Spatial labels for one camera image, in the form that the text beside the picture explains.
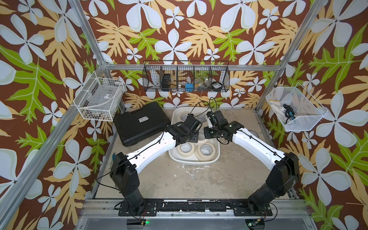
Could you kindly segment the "masking tape roll one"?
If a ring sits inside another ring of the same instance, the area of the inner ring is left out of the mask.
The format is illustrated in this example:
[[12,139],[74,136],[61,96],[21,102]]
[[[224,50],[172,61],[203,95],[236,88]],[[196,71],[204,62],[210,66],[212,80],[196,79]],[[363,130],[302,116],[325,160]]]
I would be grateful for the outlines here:
[[193,143],[190,142],[183,143],[177,147],[177,151],[180,156],[188,158],[194,154],[195,146]]

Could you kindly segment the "white plastic storage box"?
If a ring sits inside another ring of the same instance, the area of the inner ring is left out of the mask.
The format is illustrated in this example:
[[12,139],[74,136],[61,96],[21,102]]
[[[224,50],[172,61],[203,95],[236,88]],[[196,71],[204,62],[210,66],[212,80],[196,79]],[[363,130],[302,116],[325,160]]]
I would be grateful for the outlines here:
[[202,123],[202,127],[195,138],[197,142],[192,140],[169,150],[172,160],[185,165],[208,165],[219,159],[220,143],[216,139],[206,139],[204,135],[204,128],[209,126],[207,112],[209,110],[203,107],[180,107],[174,110],[172,124],[184,122],[188,114],[193,114]]

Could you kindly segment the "masking tape roll two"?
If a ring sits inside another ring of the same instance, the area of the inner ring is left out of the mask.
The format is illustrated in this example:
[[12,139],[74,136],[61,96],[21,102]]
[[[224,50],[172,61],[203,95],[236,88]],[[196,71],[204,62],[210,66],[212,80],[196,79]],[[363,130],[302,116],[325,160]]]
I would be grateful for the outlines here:
[[211,161],[216,153],[215,147],[210,143],[204,143],[197,147],[196,157],[200,161]]

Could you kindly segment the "masking tape roll four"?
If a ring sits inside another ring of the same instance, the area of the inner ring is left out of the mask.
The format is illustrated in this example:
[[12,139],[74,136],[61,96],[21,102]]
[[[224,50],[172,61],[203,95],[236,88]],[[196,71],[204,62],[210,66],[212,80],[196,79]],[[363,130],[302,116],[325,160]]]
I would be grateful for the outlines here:
[[198,131],[198,143],[205,143],[207,141],[205,134],[204,134],[204,129],[200,128]]

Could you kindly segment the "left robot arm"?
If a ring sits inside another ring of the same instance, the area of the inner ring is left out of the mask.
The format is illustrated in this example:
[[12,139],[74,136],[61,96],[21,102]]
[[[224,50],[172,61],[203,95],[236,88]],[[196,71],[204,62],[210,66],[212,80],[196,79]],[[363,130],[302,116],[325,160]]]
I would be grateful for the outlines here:
[[139,191],[139,173],[163,153],[191,141],[201,127],[202,122],[188,114],[184,122],[168,125],[157,139],[144,147],[127,155],[119,153],[115,156],[109,176],[132,214],[144,212],[145,199]]

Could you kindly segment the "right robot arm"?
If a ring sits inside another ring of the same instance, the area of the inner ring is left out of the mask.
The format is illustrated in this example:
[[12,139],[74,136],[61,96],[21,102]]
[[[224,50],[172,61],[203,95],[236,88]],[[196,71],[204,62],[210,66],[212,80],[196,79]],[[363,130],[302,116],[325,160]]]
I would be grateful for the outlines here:
[[207,139],[225,139],[256,157],[270,171],[265,183],[246,201],[246,210],[258,214],[272,200],[285,195],[301,178],[299,159],[296,154],[284,153],[255,137],[237,121],[228,122],[221,111],[207,112],[208,127],[204,128]]

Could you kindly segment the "masking tape roll six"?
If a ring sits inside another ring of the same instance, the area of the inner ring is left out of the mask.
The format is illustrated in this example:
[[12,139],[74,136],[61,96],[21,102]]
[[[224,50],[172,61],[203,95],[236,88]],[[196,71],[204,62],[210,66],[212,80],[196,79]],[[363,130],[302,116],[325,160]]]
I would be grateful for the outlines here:
[[203,124],[207,122],[207,116],[205,114],[198,115],[196,119]]

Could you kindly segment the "masking tape roll five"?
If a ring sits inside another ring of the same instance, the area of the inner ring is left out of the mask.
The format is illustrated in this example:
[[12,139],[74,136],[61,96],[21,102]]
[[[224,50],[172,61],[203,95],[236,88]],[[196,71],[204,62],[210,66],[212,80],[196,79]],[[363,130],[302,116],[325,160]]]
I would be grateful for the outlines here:
[[181,122],[185,122],[187,120],[189,116],[189,113],[185,112],[185,113],[182,113],[180,116],[179,116],[179,119]]

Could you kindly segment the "blue box in basket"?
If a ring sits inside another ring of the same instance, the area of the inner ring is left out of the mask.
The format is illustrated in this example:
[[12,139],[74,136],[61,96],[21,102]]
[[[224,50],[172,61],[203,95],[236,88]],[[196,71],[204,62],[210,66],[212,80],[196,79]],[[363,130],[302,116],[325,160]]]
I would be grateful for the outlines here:
[[191,84],[191,83],[187,83],[187,84],[185,85],[185,91],[186,91],[186,92],[193,92],[193,91],[194,91],[194,85],[193,85],[193,84]]

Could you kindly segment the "black box in basket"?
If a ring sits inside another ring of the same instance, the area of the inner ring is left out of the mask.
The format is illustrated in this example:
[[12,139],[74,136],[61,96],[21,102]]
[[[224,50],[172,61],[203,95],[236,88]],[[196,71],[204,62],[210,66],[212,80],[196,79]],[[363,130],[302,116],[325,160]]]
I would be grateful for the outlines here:
[[163,90],[169,90],[171,87],[171,75],[164,74],[161,80],[161,88]]

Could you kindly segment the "black plastic tool case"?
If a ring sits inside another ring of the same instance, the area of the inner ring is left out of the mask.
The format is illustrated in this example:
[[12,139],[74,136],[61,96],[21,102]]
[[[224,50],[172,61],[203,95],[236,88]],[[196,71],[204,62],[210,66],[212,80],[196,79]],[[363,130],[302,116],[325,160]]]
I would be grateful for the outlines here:
[[116,115],[113,122],[125,147],[163,132],[171,123],[157,102],[151,102],[132,112]]

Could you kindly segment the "white mesh basket right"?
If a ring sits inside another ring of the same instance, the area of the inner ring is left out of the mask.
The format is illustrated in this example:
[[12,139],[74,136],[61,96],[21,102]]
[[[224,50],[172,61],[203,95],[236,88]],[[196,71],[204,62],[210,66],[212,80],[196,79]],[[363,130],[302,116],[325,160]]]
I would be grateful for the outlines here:
[[266,101],[286,132],[311,131],[328,113],[304,86],[279,86]]

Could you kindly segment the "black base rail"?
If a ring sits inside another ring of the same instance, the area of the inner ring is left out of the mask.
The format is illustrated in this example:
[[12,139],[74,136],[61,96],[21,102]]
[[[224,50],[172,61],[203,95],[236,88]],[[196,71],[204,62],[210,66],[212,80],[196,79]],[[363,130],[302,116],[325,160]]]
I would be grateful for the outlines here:
[[159,212],[226,212],[230,211],[236,217],[272,217],[273,212],[269,204],[249,211],[247,199],[145,199],[145,202],[137,211],[133,210],[126,200],[122,200],[114,206],[121,217],[155,217]]

